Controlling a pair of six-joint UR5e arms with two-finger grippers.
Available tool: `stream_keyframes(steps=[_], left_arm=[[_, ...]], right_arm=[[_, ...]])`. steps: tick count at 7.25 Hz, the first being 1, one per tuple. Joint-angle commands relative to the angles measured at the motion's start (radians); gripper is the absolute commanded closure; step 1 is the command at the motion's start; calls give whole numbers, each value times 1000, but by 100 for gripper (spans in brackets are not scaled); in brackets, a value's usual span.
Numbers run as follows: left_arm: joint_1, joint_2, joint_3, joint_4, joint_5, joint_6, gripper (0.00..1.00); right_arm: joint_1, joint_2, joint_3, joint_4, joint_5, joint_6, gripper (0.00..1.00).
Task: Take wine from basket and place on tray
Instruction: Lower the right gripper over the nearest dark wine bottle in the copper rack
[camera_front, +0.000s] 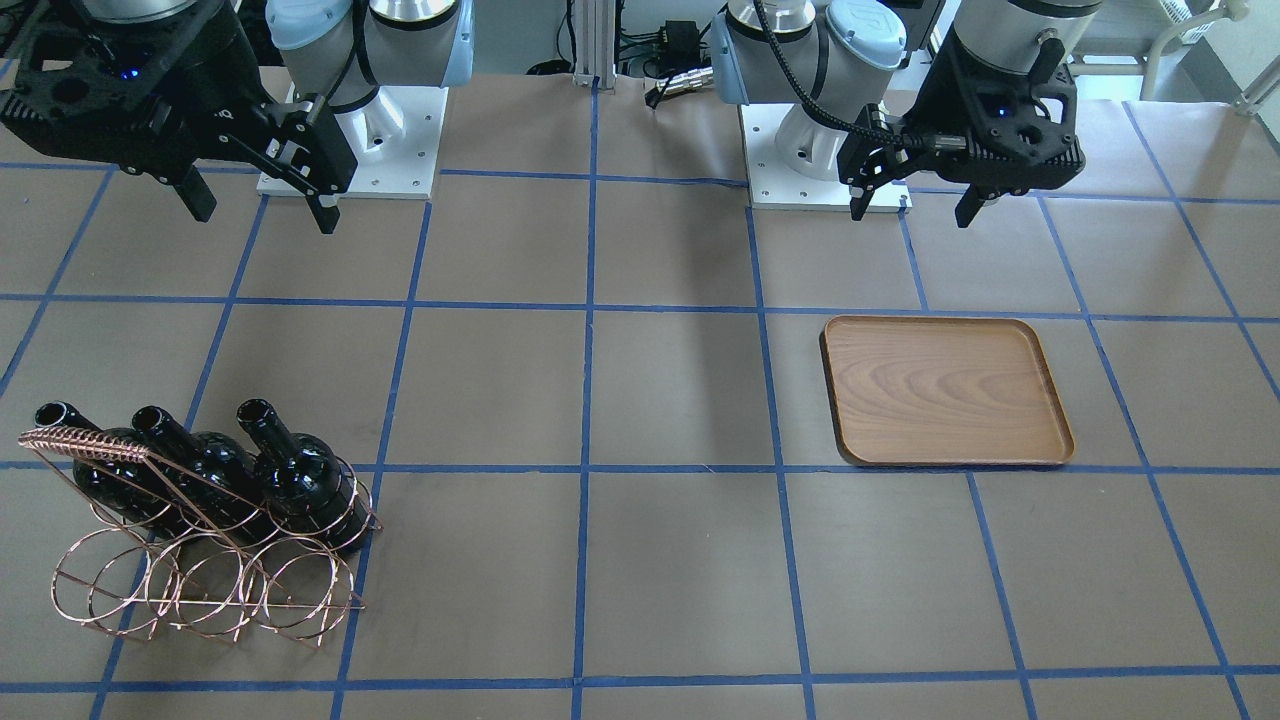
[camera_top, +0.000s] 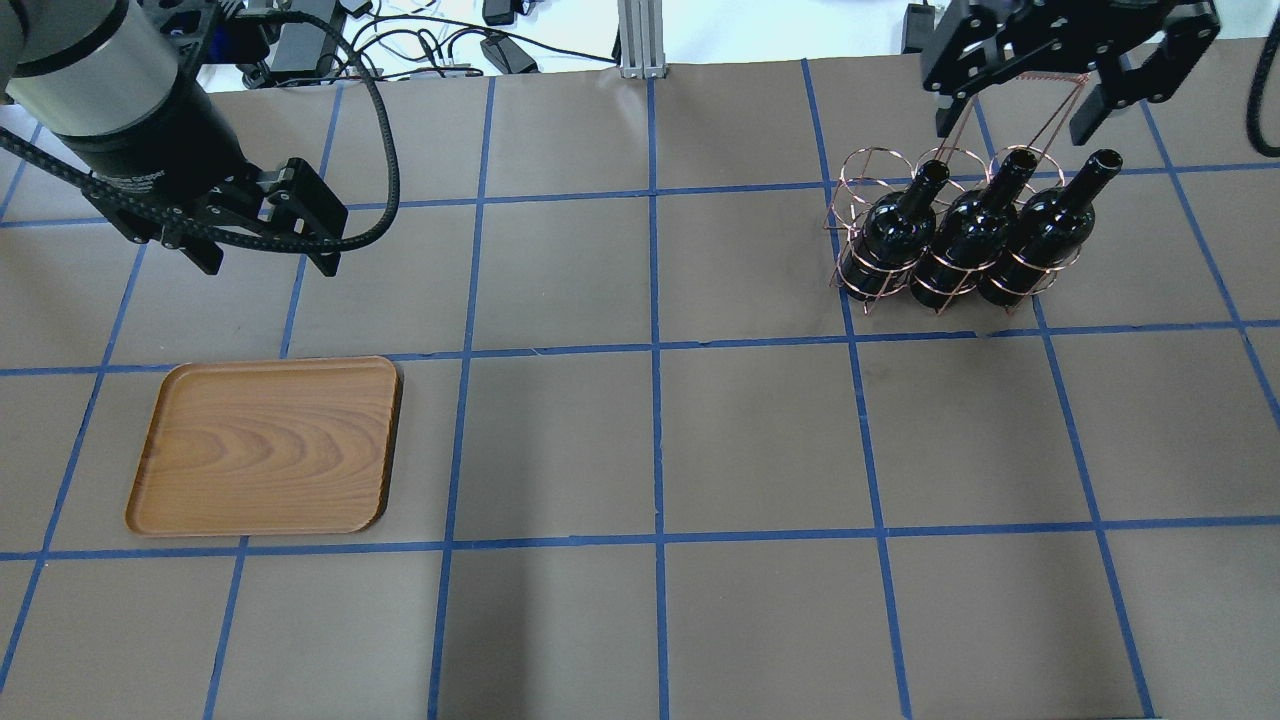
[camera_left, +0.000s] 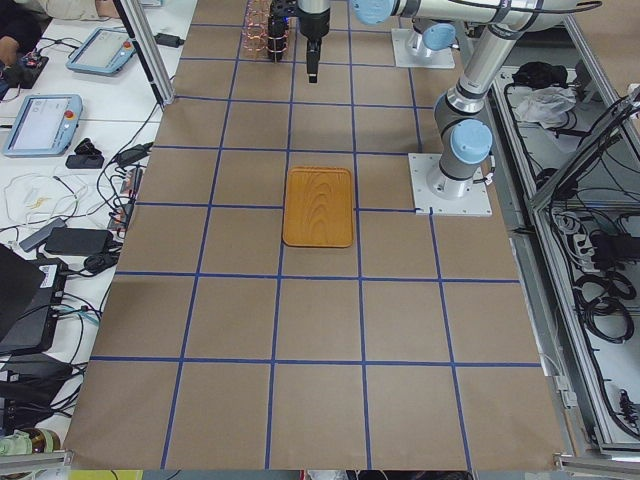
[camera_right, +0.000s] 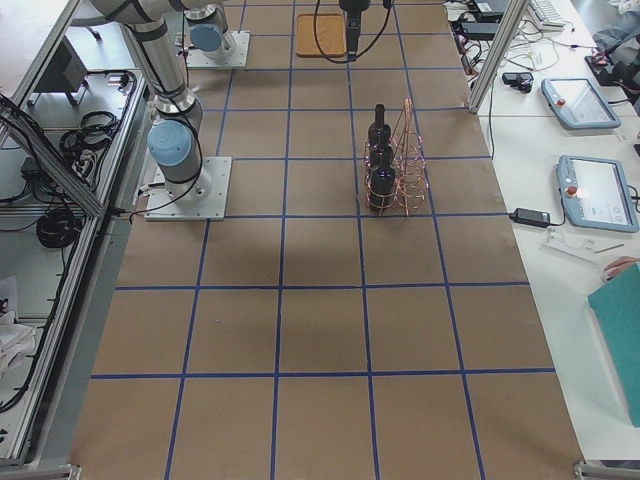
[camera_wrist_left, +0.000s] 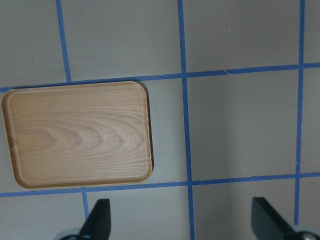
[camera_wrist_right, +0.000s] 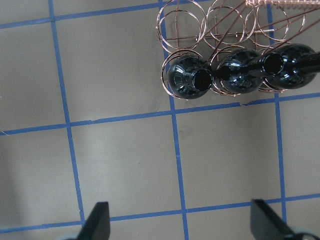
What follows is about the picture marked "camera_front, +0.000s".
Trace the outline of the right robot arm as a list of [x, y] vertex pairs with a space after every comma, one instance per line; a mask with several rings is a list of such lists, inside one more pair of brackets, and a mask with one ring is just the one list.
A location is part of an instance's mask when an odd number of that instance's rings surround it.
[[330, 234], [342, 197], [428, 199], [445, 100], [474, 72], [470, 1], [269, 1], [289, 72], [278, 101], [229, 1], [41, 1], [18, 44], [3, 124], [52, 158], [218, 202], [201, 160], [255, 167]]

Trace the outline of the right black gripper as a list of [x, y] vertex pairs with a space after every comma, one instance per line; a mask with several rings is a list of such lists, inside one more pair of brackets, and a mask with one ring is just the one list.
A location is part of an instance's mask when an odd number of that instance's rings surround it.
[[248, 164], [335, 232], [355, 155], [323, 95], [265, 88], [229, 1], [40, 1], [17, 44], [3, 127], [37, 152], [151, 176], [200, 223], [218, 200], [197, 163]]

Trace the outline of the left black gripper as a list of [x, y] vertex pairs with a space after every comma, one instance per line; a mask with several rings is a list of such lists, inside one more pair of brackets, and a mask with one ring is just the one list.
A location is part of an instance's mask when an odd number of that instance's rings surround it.
[[897, 141], [851, 133], [838, 152], [850, 217], [861, 222], [876, 191], [920, 170], [969, 184], [954, 209], [957, 228], [1001, 193], [1056, 190], [1085, 168], [1075, 129], [1076, 91], [1057, 36], [1033, 41], [1030, 65], [1005, 70], [970, 51], [954, 29], [914, 105], [886, 127]]

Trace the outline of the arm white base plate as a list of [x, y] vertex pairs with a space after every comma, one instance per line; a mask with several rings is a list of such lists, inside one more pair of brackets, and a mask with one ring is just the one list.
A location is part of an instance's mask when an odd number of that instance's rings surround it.
[[838, 177], [847, 135], [815, 123], [799, 105], [739, 108], [751, 205], [764, 210], [849, 211]]
[[381, 86], [365, 105], [339, 114], [358, 161], [347, 199], [433, 196], [448, 88]]

